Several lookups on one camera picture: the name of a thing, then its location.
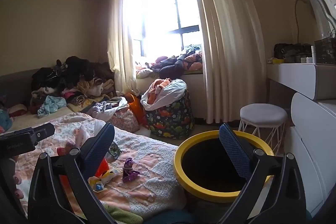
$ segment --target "gray cushion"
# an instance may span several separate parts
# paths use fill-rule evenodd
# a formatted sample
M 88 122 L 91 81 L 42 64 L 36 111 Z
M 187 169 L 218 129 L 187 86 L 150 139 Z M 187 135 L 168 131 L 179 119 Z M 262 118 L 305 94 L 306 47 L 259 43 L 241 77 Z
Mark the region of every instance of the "gray cushion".
M 6 107 L 29 103 L 32 75 L 37 71 L 32 69 L 0 76 L 0 96 L 6 96 Z
M 287 112 L 270 104 L 251 104 L 241 108 L 240 117 L 257 126 L 279 126 L 287 120 Z

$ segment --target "yellow bucket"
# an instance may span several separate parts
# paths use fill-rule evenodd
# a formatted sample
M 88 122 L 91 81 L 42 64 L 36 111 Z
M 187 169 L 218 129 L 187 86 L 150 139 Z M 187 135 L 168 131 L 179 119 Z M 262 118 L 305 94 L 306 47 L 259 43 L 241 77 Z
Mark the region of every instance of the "yellow bucket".
M 237 136 L 245 138 L 255 148 L 261 148 L 267 155 L 274 156 L 272 149 L 260 138 L 240 131 L 234 132 Z M 174 173 L 179 183 L 189 193 L 216 203 L 233 202 L 246 182 L 238 176 L 221 146 L 218 130 L 203 132 L 185 140 L 176 150 Z

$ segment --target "cable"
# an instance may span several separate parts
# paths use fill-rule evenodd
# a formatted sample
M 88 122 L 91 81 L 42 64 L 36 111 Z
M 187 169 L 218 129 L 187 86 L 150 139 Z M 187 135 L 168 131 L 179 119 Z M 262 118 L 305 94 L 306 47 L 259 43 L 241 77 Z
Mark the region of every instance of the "cable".
M 295 0 L 295 4 L 294 4 L 294 15 L 295 15 L 295 23 L 296 23 L 296 29 L 297 29 L 296 43 L 299 43 L 299 34 L 300 34 L 299 23 L 298 23 L 297 14 L 296 14 L 296 5 L 297 5 L 298 1 L 299 0 Z M 307 4 L 307 0 L 300 0 L 300 1 Z
M 300 33 L 299 23 L 297 21 L 297 15 L 296 15 L 296 5 L 297 5 L 298 1 L 299 0 L 295 0 L 295 4 L 294 4 L 295 23 L 296 23 L 296 29 L 297 29 L 297 39 L 296 39 L 297 44 L 299 43 L 299 33 Z

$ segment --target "pink bag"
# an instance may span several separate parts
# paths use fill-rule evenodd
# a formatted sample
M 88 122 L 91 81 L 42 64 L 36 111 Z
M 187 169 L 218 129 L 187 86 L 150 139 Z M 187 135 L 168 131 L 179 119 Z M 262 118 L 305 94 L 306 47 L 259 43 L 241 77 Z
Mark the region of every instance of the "pink bag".
M 135 133 L 140 129 L 138 120 L 134 113 L 129 109 L 129 105 L 117 110 L 109 122 L 115 127 L 131 133 Z

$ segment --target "purple toy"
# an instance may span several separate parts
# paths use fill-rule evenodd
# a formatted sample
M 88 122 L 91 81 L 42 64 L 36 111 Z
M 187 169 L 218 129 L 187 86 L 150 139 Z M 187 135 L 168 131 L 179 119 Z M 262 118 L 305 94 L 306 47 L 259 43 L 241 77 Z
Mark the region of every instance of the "purple toy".
M 133 170 L 133 159 L 128 158 L 123 167 L 123 182 L 130 182 L 135 180 L 135 178 L 140 174 L 139 171 Z

